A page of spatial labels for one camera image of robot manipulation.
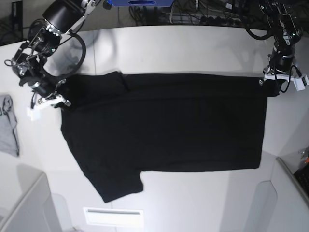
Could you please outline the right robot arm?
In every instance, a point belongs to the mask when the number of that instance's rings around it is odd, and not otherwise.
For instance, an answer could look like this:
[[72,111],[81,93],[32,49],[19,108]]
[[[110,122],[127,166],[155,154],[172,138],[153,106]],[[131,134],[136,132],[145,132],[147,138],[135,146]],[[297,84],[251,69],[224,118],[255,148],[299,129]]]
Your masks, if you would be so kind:
[[[75,74],[84,62],[86,45],[77,32],[99,4],[99,0],[56,0],[45,10],[42,19],[31,24],[26,41],[11,60],[4,62],[19,77],[20,86],[28,84],[44,98],[56,95],[59,83]],[[44,66],[47,59],[63,45],[63,35],[79,41],[82,55],[69,73],[54,76]]]

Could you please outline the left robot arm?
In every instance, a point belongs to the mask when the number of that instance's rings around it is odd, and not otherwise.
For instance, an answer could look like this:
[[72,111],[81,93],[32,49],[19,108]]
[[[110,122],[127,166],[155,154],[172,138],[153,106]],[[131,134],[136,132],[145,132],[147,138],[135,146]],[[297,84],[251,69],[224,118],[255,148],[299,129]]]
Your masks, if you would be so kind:
[[269,29],[264,36],[258,36],[251,32],[245,22],[243,10],[245,1],[239,2],[239,17],[247,31],[254,39],[262,41],[270,37],[275,39],[272,53],[268,55],[268,66],[263,70],[264,74],[287,74],[294,63],[295,44],[303,35],[300,24],[294,21],[288,11],[289,1],[285,0],[260,0],[258,2],[261,12],[267,16]]

